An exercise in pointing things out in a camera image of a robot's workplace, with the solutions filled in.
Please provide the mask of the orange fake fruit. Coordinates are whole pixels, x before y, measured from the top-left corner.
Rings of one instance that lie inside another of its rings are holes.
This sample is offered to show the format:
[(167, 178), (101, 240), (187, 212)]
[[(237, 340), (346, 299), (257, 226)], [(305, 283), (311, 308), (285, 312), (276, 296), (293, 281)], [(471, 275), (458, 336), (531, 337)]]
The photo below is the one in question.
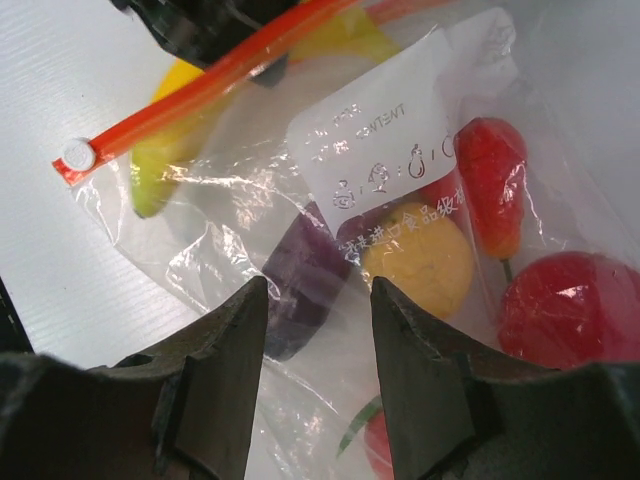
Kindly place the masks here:
[(353, 417), (339, 442), (337, 457), (348, 448), (361, 430), (364, 430), (365, 455), (376, 478), (393, 480), (390, 443), (380, 395), (372, 398)]

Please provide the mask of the yellow fake lemon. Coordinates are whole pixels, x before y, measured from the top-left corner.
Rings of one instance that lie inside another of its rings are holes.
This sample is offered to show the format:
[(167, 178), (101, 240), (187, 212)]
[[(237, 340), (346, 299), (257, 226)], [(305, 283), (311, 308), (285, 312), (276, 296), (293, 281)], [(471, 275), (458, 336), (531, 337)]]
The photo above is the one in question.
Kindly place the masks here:
[(474, 258), (461, 229), (418, 202), (395, 208), (380, 225), (383, 238), (363, 253), (368, 283), (394, 283), (419, 307), (446, 320), (462, 306), (472, 283)]

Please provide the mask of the purple fake eggplant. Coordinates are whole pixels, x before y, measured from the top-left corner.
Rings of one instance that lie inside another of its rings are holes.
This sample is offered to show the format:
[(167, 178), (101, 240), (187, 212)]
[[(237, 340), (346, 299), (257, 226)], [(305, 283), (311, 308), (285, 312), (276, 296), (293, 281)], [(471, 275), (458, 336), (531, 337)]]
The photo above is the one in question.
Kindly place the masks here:
[(286, 361), (324, 325), (371, 235), (397, 201), (344, 222), (332, 234), (315, 202), (296, 216), (262, 267), (268, 280), (265, 355)]

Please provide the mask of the red fake apple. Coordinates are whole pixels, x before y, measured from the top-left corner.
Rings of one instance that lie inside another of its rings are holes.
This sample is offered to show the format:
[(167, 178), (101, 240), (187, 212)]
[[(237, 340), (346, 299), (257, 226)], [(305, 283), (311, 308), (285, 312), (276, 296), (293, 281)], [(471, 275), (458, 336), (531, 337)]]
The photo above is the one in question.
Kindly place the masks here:
[(639, 271), (601, 254), (565, 251), (524, 268), (498, 315), (502, 350), (549, 368), (639, 360)]

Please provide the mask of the clear zip top bag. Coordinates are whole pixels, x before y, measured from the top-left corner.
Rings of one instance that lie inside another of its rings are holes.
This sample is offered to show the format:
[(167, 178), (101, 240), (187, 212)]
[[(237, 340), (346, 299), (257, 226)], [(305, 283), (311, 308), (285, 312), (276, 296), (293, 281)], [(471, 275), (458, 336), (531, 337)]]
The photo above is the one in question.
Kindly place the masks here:
[(120, 1), (177, 60), (56, 169), (198, 312), (269, 294), (284, 479), (386, 479), (369, 296), (552, 369), (639, 358), (639, 242), (560, 128), (585, 1)]

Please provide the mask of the yellow fake banana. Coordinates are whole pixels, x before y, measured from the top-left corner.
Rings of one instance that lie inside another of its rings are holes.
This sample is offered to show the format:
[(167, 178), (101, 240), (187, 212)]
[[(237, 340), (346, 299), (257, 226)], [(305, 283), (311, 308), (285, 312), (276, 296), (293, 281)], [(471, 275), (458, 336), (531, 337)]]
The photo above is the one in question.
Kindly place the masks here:
[(362, 57), (381, 63), (398, 47), (380, 29), (400, 6), (379, 1), (364, 8), (350, 7), (308, 32), (287, 55), (258, 74), (224, 81), (224, 89), (198, 103), (197, 108), (137, 143), (131, 151), (131, 202), (141, 218), (151, 218), (165, 207), (178, 186), (178, 176), (196, 158), (204, 143), (249, 82), (265, 88), (276, 85), (289, 65), (312, 59)]

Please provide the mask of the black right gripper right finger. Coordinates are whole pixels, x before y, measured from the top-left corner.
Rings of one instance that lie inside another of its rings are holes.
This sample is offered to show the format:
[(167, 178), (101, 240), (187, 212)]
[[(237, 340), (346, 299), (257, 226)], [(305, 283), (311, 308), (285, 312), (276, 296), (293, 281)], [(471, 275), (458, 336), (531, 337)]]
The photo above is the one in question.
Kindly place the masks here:
[(398, 479), (635, 479), (639, 367), (515, 359), (376, 278), (376, 363)]

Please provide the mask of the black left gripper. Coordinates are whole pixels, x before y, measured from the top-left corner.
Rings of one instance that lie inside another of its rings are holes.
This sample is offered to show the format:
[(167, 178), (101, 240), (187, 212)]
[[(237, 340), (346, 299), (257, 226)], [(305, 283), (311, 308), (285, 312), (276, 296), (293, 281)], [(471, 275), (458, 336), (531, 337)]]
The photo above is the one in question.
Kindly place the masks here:
[(206, 69), (298, 2), (112, 0), (111, 4), (136, 14), (164, 51)]

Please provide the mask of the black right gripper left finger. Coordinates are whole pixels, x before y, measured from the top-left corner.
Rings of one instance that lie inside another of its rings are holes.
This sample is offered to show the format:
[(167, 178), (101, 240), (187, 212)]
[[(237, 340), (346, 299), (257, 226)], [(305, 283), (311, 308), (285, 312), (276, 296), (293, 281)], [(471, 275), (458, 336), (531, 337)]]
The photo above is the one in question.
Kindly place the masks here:
[(267, 327), (256, 277), (166, 339), (83, 370), (33, 352), (1, 307), (5, 479), (241, 479)]

